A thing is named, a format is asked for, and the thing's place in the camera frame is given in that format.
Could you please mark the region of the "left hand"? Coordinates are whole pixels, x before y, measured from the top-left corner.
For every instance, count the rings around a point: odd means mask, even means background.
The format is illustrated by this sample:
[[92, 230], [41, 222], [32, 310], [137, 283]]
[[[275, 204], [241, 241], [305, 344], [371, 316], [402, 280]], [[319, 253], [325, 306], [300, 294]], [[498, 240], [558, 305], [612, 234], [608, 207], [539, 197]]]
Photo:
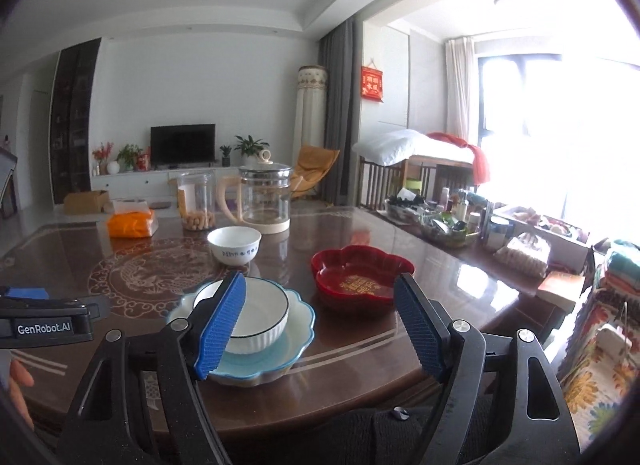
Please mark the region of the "left hand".
[[34, 384], [34, 378], [32, 374], [29, 373], [29, 370], [27, 370], [20, 361], [12, 360], [10, 364], [8, 391], [14, 407], [16, 407], [17, 412], [22, 415], [22, 418], [30, 429], [34, 429], [34, 422], [29, 414], [22, 389], [30, 388]]

